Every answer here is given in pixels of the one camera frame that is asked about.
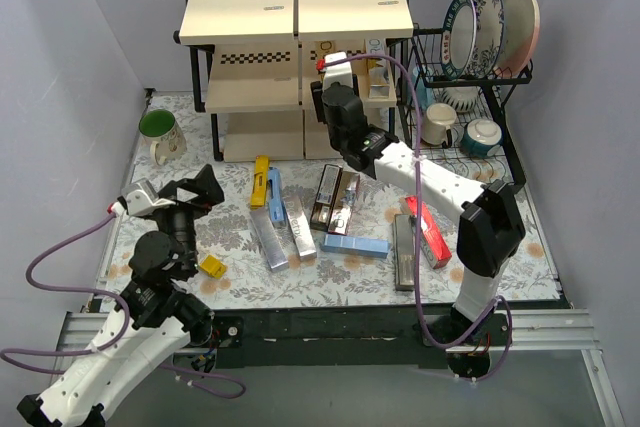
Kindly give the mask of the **silver RO toothpaste box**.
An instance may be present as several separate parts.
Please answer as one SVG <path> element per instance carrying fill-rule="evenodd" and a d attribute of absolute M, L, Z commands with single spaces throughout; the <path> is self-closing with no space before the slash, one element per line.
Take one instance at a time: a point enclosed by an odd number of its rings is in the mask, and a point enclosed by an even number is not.
<path fill-rule="evenodd" d="M 373 54 L 385 53 L 385 41 L 383 39 L 369 38 L 365 41 L 367 74 L 369 82 L 370 98 L 388 98 L 391 90 L 389 78 L 389 63 L 384 58 L 373 58 Z"/>

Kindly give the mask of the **silver white toothpaste box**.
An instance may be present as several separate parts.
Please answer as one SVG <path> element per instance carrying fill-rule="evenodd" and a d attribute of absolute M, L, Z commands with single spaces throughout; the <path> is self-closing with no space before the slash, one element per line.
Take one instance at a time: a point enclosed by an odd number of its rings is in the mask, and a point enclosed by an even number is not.
<path fill-rule="evenodd" d="M 283 203 L 300 260 L 315 259 L 317 250 L 300 198 L 297 195 L 287 195 L 283 198 Z"/>

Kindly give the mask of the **orange RO toothpaste box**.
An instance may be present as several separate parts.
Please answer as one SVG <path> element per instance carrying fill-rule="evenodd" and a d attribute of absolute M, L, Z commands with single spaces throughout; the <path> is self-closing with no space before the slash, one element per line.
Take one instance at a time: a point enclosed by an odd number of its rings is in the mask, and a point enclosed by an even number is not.
<path fill-rule="evenodd" d="M 316 52 L 321 58 L 324 58 L 326 55 L 338 53 L 338 52 L 347 52 L 348 48 L 344 45 L 342 41 L 336 40 L 323 40 L 316 42 Z"/>

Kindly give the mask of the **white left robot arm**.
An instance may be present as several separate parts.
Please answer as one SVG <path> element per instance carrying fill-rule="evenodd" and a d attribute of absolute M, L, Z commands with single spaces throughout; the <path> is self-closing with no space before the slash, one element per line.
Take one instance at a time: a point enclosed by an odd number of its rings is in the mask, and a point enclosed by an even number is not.
<path fill-rule="evenodd" d="M 116 404 L 176 350 L 205 345 L 211 310 L 179 282 L 198 271 L 195 222 L 222 203 L 211 165 L 160 190 L 142 179 L 125 187 L 107 209 L 109 220 L 129 216 L 155 223 L 129 260 L 131 279 L 102 327 L 56 382 L 25 396 L 17 410 L 31 426 L 103 426 Z"/>

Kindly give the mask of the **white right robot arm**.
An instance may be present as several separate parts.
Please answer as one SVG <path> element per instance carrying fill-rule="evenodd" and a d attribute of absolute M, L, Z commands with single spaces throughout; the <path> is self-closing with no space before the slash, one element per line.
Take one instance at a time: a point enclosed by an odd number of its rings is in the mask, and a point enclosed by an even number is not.
<path fill-rule="evenodd" d="M 486 308 L 497 294 L 504 266 L 525 237 L 512 187 L 501 180 L 483 184 L 420 160 L 397 136 L 368 121 L 352 87 L 335 82 L 325 88 L 315 81 L 310 90 L 331 147 L 351 168 L 419 195 L 457 226 L 456 253 L 465 273 L 452 330 L 464 344 L 479 342 L 489 331 Z"/>

